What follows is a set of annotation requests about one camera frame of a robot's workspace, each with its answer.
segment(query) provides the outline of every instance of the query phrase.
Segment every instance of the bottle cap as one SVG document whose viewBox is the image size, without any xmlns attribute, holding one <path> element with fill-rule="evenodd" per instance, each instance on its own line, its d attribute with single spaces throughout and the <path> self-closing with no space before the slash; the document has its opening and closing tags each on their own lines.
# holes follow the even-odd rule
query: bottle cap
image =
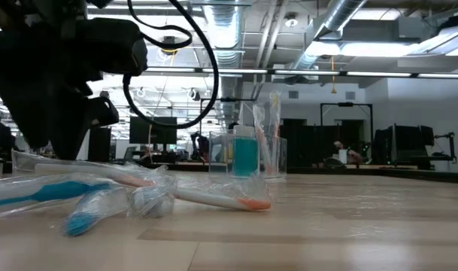
<svg viewBox="0 0 458 271">
<path fill-rule="evenodd" d="M 234 126 L 234 135 L 235 136 L 255 137 L 256 131 L 253 127 L 250 127 L 250 126 L 235 125 Z"/>
</svg>

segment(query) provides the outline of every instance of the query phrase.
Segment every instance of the black cable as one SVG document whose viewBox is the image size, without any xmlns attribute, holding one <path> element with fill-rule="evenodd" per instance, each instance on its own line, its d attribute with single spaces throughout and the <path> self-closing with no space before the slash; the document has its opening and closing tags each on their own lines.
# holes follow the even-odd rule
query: black cable
<svg viewBox="0 0 458 271">
<path fill-rule="evenodd" d="M 212 64 L 212 69 L 214 70 L 214 89 L 212 91 L 212 97 L 210 101 L 207 104 L 207 107 L 200 113 L 198 117 L 196 117 L 195 120 L 191 120 L 188 123 L 184 123 L 184 124 L 174 125 L 174 124 L 167 124 L 167 123 L 158 123 L 155 120 L 151 120 L 149 117 L 145 116 L 145 114 L 143 114 L 140 110 L 138 110 L 137 105 L 135 105 L 132 97 L 130 96 L 129 86 L 130 86 L 130 80 L 132 79 L 131 75 L 123 76 L 123 93 L 125 94 L 125 98 L 127 102 L 129 103 L 130 109 L 132 109 L 133 112 L 136 113 L 137 116 L 139 116 L 142 120 L 148 122 L 149 124 L 152 124 L 153 126 L 158 126 L 162 128 L 186 129 L 191 126 L 195 126 L 197 123 L 199 123 L 205 116 L 207 116 L 207 114 L 211 111 L 212 107 L 215 105 L 215 102 L 217 101 L 218 91 L 219 91 L 219 67 L 217 65 L 217 60 L 215 59 L 215 54 L 214 54 L 214 51 L 212 50 L 211 44 L 208 42 L 207 37 L 205 37 L 204 32 L 200 29 L 197 23 L 193 20 L 193 18 L 187 13 L 184 7 L 177 0 L 169 0 L 169 1 L 172 5 L 174 5 L 174 7 L 177 8 L 177 10 L 182 14 L 182 16 L 184 16 L 185 20 L 187 20 L 187 22 L 193 27 L 193 30 L 195 30 L 195 32 L 197 33 L 197 35 L 200 38 L 200 41 L 203 43 L 205 49 L 207 50 L 208 57 Z M 161 44 L 160 47 L 164 49 L 169 49 L 167 48 L 166 44 Z"/>
<path fill-rule="evenodd" d="M 175 30 L 175 31 L 179 31 L 181 33 L 184 33 L 188 39 L 185 40 L 185 41 L 182 41 L 182 42 L 179 42 L 179 43 L 176 43 L 176 44 L 164 44 L 163 42 L 160 42 L 160 41 L 157 41 L 145 34 L 142 33 L 142 35 L 144 36 L 144 38 L 146 40 L 148 40 L 151 44 L 153 45 L 156 45 L 157 47 L 160 47 L 162 49 L 167 49 L 167 50 L 177 50 L 177 49 L 181 49 L 183 47 L 187 47 L 189 46 L 191 43 L 192 43 L 192 33 L 190 33 L 189 30 L 187 29 L 183 29 L 179 26 L 174 26 L 174 25 L 168 25 L 168 26 L 152 26 L 148 23 L 145 23 L 143 20 L 140 20 L 140 18 L 138 18 L 137 14 L 135 13 L 135 10 L 133 9 L 133 3 L 132 3 L 132 0 L 127 0 L 127 5 L 129 6 L 129 11 L 130 11 L 130 14 L 132 15 L 133 19 L 135 19 L 137 22 L 141 23 L 142 25 L 144 26 L 148 26 L 150 27 L 151 29 L 157 29 L 157 30 Z"/>
</svg>

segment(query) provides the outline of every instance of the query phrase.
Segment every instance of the table surface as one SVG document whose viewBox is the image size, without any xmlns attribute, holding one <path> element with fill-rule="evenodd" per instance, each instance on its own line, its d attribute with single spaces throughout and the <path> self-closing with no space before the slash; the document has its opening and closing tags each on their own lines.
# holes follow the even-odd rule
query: table surface
<svg viewBox="0 0 458 271">
<path fill-rule="evenodd" d="M 163 218 L 117 215 L 75 238 L 59 233 L 73 204 L 2 218 L 0 271 L 458 271 L 458 184 L 288 175 L 268 185 L 267 212 L 176 201 Z"/>
</svg>

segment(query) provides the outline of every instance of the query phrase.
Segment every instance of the ductwork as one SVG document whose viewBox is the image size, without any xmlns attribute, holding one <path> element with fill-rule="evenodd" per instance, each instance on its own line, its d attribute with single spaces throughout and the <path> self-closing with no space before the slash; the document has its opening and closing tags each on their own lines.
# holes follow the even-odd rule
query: ductwork
<svg viewBox="0 0 458 271">
<path fill-rule="evenodd" d="M 356 12 L 367 2 L 367 0 L 331 0 L 327 12 L 309 23 L 306 32 L 306 46 L 309 47 L 315 38 L 328 35 L 328 38 L 340 38 L 342 29 L 349 23 Z M 310 69 L 319 56 L 308 55 L 306 52 L 290 66 L 291 69 Z M 284 82 L 292 85 L 298 83 L 300 77 L 286 78 Z"/>
<path fill-rule="evenodd" d="M 192 17 L 204 17 L 204 11 L 200 7 L 182 4 L 184 9 Z M 106 8 L 88 7 L 88 13 L 93 15 L 126 15 L 130 16 L 129 9 L 126 4 L 123 8 L 115 8 L 117 5 L 109 5 Z M 138 16 L 180 16 L 180 12 L 172 5 L 137 5 L 136 13 Z"/>
<path fill-rule="evenodd" d="M 208 21 L 208 36 L 211 45 L 218 49 L 235 49 L 241 37 L 242 9 L 235 6 L 204 6 L 205 18 Z M 238 68 L 241 66 L 241 54 L 231 51 L 216 51 L 215 57 L 221 68 Z M 221 76 L 219 98 L 242 97 L 242 78 Z M 217 118 L 226 126 L 238 120 L 241 103 L 219 102 L 215 109 Z"/>
</svg>

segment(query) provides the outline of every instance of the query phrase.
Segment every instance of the plastic wrapper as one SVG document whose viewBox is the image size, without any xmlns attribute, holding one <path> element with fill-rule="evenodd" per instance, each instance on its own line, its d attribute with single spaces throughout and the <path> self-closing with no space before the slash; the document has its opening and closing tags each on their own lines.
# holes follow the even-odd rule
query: plastic wrapper
<svg viewBox="0 0 458 271">
<path fill-rule="evenodd" d="M 12 157 L 15 173 L 35 172 L 46 175 L 82 172 L 110 178 L 119 184 L 130 187 L 165 185 L 167 181 L 166 166 L 152 170 L 132 163 L 121 166 L 108 163 L 54 160 L 18 151 L 12 151 Z"/>
<path fill-rule="evenodd" d="M 22 176 L 0 180 L 0 217 L 65 202 L 119 186 L 107 178 L 83 173 Z"/>
<path fill-rule="evenodd" d="M 140 189 L 131 197 L 131 204 L 136 204 L 130 208 L 130 213 L 132 216 L 140 218 L 150 215 L 153 207 L 157 207 L 157 204 L 160 202 L 162 202 L 160 203 L 161 206 L 170 206 L 171 204 L 167 196 L 171 195 L 176 199 L 190 202 L 242 210 L 261 210 L 268 209 L 271 206 L 270 200 L 267 200 L 264 180 L 255 175 L 249 179 L 244 178 L 242 180 L 228 178 L 225 185 L 233 187 L 231 191 L 238 192 L 227 195 L 222 192 L 228 189 L 219 189 L 219 193 L 215 193 L 217 189 L 214 187 L 210 191 L 178 187 L 176 179 L 165 173 L 165 167 L 150 170 L 133 164 L 117 166 L 90 162 L 70 162 L 40 158 L 35 155 L 22 153 L 14 153 L 15 160 L 17 160 L 16 167 L 19 170 L 31 170 L 41 174 L 89 172 L 112 178 L 117 183 L 130 187 L 151 187 Z M 157 207 L 153 213 L 159 211 L 160 209 Z"/>
<path fill-rule="evenodd" d="M 271 208 L 271 199 L 265 180 L 252 174 L 249 178 L 226 177 L 221 183 L 179 182 L 174 193 L 178 199 L 210 206 L 259 211 Z"/>
<path fill-rule="evenodd" d="M 271 167 L 273 168 L 273 173 L 278 173 L 278 152 L 279 141 L 274 140 L 279 137 L 279 128 L 281 126 L 281 92 L 274 90 L 269 94 L 270 106 L 271 106 L 271 117 L 268 123 L 268 134 L 273 139 L 272 141 L 272 153 L 271 153 Z"/>
<path fill-rule="evenodd" d="M 130 196 L 129 216 L 159 218 L 173 209 L 174 197 L 170 187 L 140 187 Z"/>
<path fill-rule="evenodd" d="M 264 133 L 265 109 L 261 105 L 253 105 L 253 122 L 256 128 L 256 137 L 259 141 L 260 150 L 262 151 L 262 159 L 264 162 L 265 171 L 268 174 L 273 174 L 274 170 L 271 166 L 271 153 L 268 148 L 267 138 Z"/>
<path fill-rule="evenodd" d="M 104 218 L 109 218 L 129 208 L 127 189 L 115 187 L 88 193 L 75 206 L 75 210 L 62 224 L 66 236 L 79 236 Z"/>
</svg>

